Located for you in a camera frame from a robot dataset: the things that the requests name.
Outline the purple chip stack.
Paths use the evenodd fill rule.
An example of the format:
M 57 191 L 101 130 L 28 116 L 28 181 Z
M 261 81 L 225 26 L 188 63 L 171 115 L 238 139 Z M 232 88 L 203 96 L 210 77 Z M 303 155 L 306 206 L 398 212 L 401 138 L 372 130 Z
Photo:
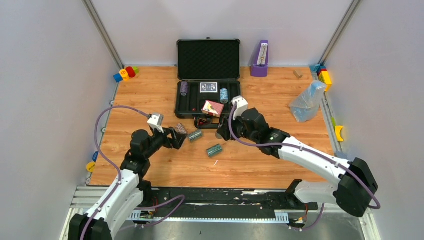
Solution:
M 180 84 L 180 95 L 186 97 L 189 91 L 189 84 L 186 81 L 182 81 Z

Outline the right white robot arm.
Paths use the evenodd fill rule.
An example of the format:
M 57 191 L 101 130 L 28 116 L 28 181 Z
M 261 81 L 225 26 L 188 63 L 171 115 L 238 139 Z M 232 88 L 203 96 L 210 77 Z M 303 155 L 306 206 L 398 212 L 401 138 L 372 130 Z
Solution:
M 304 203 L 328 203 L 360 218 L 367 209 L 382 207 L 376 197 L 378 183 L 365 160 L 339 158 L 308 146 L 289 133 L 269 126 L 256 108 L 247 109 L 239 116 L 231 111 L 220 118 L 216 132 L 225 141 L 258 148 L 267 156 L 295 163 L 326 180 L 293 181 L 290 185 L 293 190 L 285 195 L 286 204 L 292 209 Z

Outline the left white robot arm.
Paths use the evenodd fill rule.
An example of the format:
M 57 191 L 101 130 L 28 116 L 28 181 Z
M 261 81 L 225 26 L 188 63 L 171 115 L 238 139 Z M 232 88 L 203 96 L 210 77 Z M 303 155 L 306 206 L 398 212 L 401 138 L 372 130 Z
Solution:
M 144 180 L 150 158 L 161 148 L 179 150 L 187 135 L 174 128 L 140 129 L 131 135 L 130 149 L 124 156 L 117 177 L 103 196 L 84 214 L 75 214 L 69 222 L 70 240 L 113 240 L 138 206 L 153 201 L 152 185 Z

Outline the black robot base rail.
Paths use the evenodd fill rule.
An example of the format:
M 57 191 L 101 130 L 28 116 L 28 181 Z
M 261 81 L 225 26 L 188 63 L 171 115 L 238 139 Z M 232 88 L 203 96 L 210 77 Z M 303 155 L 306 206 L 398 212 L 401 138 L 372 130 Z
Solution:
M 73 204 L 86 213 L 108 190 L 80 187 Z M 291 190 L 231 188 L 151 187 L 152 199 L 130 214 L 126 221 L 145 227 L 163 221 L 212 223 L 278 223 L 295 226 L 303 222 L 317 203 L 303 203 Z M 296 220 L 291 212 L 299 214 Z

